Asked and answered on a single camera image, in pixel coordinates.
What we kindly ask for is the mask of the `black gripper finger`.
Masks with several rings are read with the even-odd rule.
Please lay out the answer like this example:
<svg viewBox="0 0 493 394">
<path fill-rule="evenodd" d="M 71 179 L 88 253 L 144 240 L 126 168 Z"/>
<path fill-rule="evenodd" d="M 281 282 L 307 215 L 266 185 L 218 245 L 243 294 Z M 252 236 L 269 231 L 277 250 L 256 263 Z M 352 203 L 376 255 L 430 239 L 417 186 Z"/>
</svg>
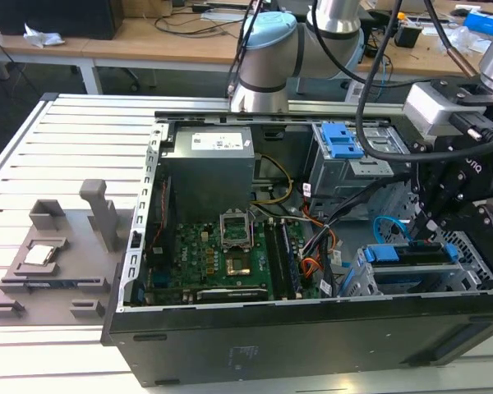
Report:
<svg viewBox="0 0 493 394">
<path fill-rule="evenodd" d="M 463 160 L 412 163 L 411 190 L 417 205 L 409 230 L 414 239 L 430 239 L 439 229 L 453 228 L 464 206 L 467 180 Z"/>
<path fill-rule="evenodd" d="M 448 205 L 439 212 L 432 212 L 422 222 L 422 239 L 433 238 L 438 231 L 473 231 L 493 229 L 493 206 L 473 203 Z"/>
</svg>

